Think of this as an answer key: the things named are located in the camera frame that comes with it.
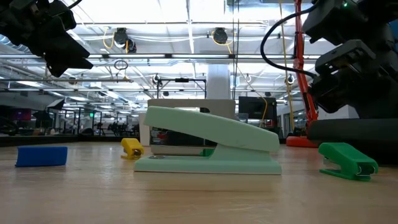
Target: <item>yellow cable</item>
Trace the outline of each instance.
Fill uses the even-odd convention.
[[[279,11],[280,11],[280,18],[282,19],[283,18],[283,16],[282,16],[282,0],[279,0]],[[282,41],[283,41],[283,48],[284,48],[285,67],[287,67],[285,30],[284,30],[283,24],[281,24],[281,28],[282,28]],[[290,125],[292,126],[292,130],[294,130],[292,95],[290,94],[290,85],[288,84],[287,80],[288,80],[287,70],[285,70],[285,84],[286,84],[287,98],[289,100],[289,106],[290,106]]]
[[[230,43],[229,43],[229,44],[218,44],[218,45],[226,45],[227,48],[228,48],[229,54],[232,54],[231,48],[229,47]],[[260,93],[258,93],[258,92],[253,88],[253,86],[251,86],[251,84],[246,80],[246,77],[243,75],[241,69],[240,69],[238,66],[236,66],[236,67],[238,68],[239,73],[240,73],[241,76],[243,77],[244,81],[246,81],[246,83],[248,83],[248,85],[250,86],[250,88],[251,88],[252,90],[254,90],[254,92],[257,93],[257,95],[259,95],[259,96],[264,100],[264,102],[266,103],[266,108],[265,108],[265,110],[264,110],[264,113],[262,114],[262,118],[261,118],[260,125],[259,125],[259,127],[261,127],[261,124],[264,123],[264,118],[266,117],[266,113],[267,113],[267,109],[268,109],[268,102],[267,102],[267,100],[266,100]]]
[[[107,31],[107,30],[108,30],[108,28],[105,27],[104,38],[102,39],[102,42],[104,43],[104,46],[105,46],[107,49],[111,49],[111,48],[113,47],[113,42],[114,42],[114,32],[113,32],[113,34],[112,34],[112,44],[111,44],[111,46],[108,46],[108,45],[106,45],[106,42],[105,42],[105,36],[106,36],[106,31]]]
[[[257,93],[257,95],[259,95],[259,96],[264,100],[264,102],[266,103],[266,108],[264,109],[264,112],[263,112],[262,118],[261,118],[261,122],[260,122],[260,125],[259,125],[259,127],[261,127],[261,124],[264,123],[264,118],[266,117],[266,113],[267,113],[267,109],[268,109],[268,102],[267,102],[267,100],[266,100],[260,93],[258,93],[258,92],[253,88],[253,86],[250,85],[249,81],[247,81],[247,80],[246,80],[246,77],[243,75],[241,69],[240,69],[238,66],[237,66],[237,68],[238,68],[238,70],[239,70],[239,73],[240,73],[241,76],[243,77],[244,81],[246,81],[246,83],[248,83],[248,85],[250,86],[250,88],[251,88],[252,90],[254,90],[254,92]]]

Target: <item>black cable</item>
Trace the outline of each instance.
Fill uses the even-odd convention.
[[[238,17],[238,31],[236,33],[236,59],[235,59],[235,74],[234,74],[234,100],[236,96],[236,80],[238,79],[238,55],[239,55],[239,17]]]
[[[303,15],[303,14],[307,14],[307,13],[312,12],[315,8],[317,8],[319,2],[320,2],[320,0],[318,0],[318,1],[317,1],[313,6],[311,6],[310,8],[308,8],[308,9],[306,9],[306,10],[304,10],[304,11],[301,11],[301,12],[293,13],[293,14],[291,14],[291,15],[289,15],[289,16],[287,16],[287,17],[281,19],[281,20],[279,20],[278,22],[276,22],[276,23],[269,29],[269,31],[268,31],[267,34],[264,36],[264,38],[263,38],[263,40],[262,40],[262,42],[261,42],[261,45],[260,45],[260,53],[261,53],[262,59],[264,59],[264,60],[265,60],[270,66],[272,66],[272,67],[275,67],[275,68],[278,68],[278,69],[282,69],[282,70],[286,70],[286,71],[290,71],[290,72],[302,73],[302,74],[304,74],[304,75],[308,75],[308,76],[311,77],[311,78],[315,78],[315,77],[317,76],[317,74],[315,74],[315,73],[308,72],[308,71],[305,71],[305,70],[299,70],[299,69],[296,69],[296,68],[289,68],[289,67],[281,66],[281,65],[278,65],[278,64],[274,63],[273,61],[269,60],[269,59],[267,58],[266,54],[264,53],[264,46],[265,46],[265,44],[266,44],[266,41],[267,41],[268,37],[272,34],[272,32],[276,29],[276,27],[278,27],[278,26],[280,26],[281,24],[285,23],[285,22],[288,21],[289,19],[292,19],[292,18],[295,18],[295,17],[297,17],[297,16],[301,16],[301,15]]]
[[[232,73],[235,76],[235,0],[232,0]],[[235,100],[235,83],[232,83],[232,98]]]
[[[79,3],[81,3],[82,0],[77,0],[74,3],[72,3],[70,6],[68,6],[69,9],[73,9],[73,7],[77,6]]]

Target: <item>blue block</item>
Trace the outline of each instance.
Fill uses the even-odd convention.
[[[16,167],[63,166],[67,163],[68,148],[66,146],[21,146],[18,147]]]

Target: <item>desk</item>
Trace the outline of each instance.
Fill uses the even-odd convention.
[[[133,173],[117,142],[77,142],[66,167],[14,168],[0,148],[2,223],[396,223],[398,170],[321,174],[316,149],[282,146],[280,175]]]

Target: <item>computer monitor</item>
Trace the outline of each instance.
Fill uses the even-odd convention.
[[[16,108],[12,110],[11,119],[13,121],[30,121],[32,118],[31,109]]]
[[[264,97],[267,100],[267,111],[264,119],[276,120],[276,106],[275,98]],[[240,96],[239,97],[239,113],[247,113],[249,119],[262,119],[266,103],[261,97]]]

